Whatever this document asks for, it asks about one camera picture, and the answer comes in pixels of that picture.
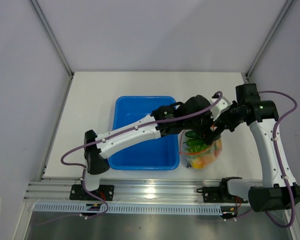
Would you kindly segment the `dark green cucumber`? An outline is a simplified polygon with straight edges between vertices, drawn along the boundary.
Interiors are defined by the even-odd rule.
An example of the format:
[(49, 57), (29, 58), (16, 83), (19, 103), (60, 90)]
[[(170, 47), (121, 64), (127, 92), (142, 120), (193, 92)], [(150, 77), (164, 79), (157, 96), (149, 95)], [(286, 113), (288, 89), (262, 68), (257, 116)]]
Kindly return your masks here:
[(195, 133), (193, 130), (186, 131), (184, 134), (189, 139), (199, 139), (200, 136)]

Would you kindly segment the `green grape bunch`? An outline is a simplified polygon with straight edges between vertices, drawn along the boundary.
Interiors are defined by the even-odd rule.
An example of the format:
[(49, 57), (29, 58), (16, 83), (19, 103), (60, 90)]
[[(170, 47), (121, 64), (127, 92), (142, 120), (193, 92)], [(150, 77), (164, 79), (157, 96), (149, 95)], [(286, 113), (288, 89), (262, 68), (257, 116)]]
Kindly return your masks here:
[(200, 145), (197, 145), (197, 146), (189, 146), (189, 147), (186, 147), (185, 150), (187, 153), (189, 154), (199, 154), (201, 152), (204, 152), (208, 149), (208, 147), (204, 147), (204, 146), (200, 146)]

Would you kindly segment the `clear zip top bag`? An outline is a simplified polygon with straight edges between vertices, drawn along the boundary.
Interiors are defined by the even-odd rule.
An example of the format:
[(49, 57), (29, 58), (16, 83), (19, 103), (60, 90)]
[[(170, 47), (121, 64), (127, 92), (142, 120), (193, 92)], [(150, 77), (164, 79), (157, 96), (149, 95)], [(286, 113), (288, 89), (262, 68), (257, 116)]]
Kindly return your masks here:
[(180, 136), (179, 155), (185, 160), (187, 168), (201, 170), (213, 163), (223, 150), (219, 137), (207, 145), (194, 131), (184, 130)]

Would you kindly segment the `green chili pepper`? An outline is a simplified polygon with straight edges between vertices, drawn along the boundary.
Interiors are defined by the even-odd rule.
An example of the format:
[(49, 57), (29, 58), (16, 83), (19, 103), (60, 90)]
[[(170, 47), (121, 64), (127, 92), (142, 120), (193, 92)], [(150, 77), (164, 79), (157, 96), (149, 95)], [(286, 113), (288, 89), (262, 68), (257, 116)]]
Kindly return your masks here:
[(185, 143), (188, 147), (195, 147), (195, 146), (199, 146), (203, 148), (207, 147), (207, 145), (202, 139), (188, 139)]

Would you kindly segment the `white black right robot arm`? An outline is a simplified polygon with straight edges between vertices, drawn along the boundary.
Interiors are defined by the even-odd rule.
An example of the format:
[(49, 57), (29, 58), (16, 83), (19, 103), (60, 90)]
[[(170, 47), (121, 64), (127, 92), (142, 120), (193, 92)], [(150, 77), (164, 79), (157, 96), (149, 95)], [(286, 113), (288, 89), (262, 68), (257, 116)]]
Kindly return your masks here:
[(280, 121), (275, 103), (261, 100), (254, 83), (235, 88), (236, 100), (215, 122), (215, 134), (233, 132), (241, 123), (249, 127), (258, 150), (262, 169), (262, 186), (240, 177), (225, 177), (220, 181), (218, 196), (224, 202), (240, 197), (249, 202), (255, 212), (295, 210), (300, 202), (300, 185), (293, 176), (280, 135)]

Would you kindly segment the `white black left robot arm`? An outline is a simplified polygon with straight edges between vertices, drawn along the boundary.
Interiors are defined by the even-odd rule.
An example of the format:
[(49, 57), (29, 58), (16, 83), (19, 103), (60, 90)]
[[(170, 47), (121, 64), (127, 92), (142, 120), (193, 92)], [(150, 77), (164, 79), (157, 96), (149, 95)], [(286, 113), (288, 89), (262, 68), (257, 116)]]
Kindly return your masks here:
[(178, 167), (178, 134), (193, 130), (204, 136), (215, 119), (218, 98), (196, 95), (186, 102), (168, 96), (124, 96), (115, 104), (113, 130), (84, 134), (86, 183), (81, 194), (98, 196), (101, 176), (119, 171), (170, 171)]

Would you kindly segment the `blue plastic tray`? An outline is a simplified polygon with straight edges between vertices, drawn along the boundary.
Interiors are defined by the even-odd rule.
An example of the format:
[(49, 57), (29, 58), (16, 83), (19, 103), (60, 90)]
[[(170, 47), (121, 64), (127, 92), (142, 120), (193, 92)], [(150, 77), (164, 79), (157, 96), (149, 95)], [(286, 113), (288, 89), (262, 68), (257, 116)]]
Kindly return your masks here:
[[(136, 122), (160, 106), (175, 103), (171, 96), (121, 96), (115, 102), (113, 130)], [(180, 164), (177, 135), (153, 139), (125, 148), (108, 159), (114, 170), (170, 171)]]

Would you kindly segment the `aluminium mounting rail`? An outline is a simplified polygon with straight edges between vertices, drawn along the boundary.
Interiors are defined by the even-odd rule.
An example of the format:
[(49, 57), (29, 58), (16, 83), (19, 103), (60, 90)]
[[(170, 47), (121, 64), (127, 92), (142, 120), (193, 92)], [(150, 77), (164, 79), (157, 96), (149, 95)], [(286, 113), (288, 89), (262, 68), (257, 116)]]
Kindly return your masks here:
[[(219, 180), (115, 180), (102, 179), (102, 185), (113, 185), (112, 203), (122, 204), (194, 204), (203, 201), (197, 192), (201, 187), (216, 187)], [(69, 202), (74, 179), (44, 179), (28, 184), (25, 202)]]

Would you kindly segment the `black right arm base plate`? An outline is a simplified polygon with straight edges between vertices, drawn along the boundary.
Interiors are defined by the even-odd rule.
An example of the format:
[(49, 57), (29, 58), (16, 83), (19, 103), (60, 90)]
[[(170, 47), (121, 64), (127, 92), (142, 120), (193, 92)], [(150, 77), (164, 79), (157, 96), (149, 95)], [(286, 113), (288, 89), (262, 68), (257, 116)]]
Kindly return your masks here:
[(232, 203), (233, 197), (217, 186), (204, 186), (196, 189), (202, 195), (204, 203)]

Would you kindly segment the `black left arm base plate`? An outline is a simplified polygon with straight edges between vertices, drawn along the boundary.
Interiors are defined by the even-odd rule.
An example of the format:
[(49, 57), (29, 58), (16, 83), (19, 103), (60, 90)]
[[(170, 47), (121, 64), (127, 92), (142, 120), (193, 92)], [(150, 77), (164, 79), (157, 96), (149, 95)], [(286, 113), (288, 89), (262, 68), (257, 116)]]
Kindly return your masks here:
[[(93, 190), (90, 193), (103, 199), (104, 201), (112, 201), (114, 197), (115, 186), (114, 185), (100, 185), (97, 190)], [(72, 201), (92, 201), (96, 200), (88, 194), (81, 184), (73, 184), (71, 186), (69, 199)]]

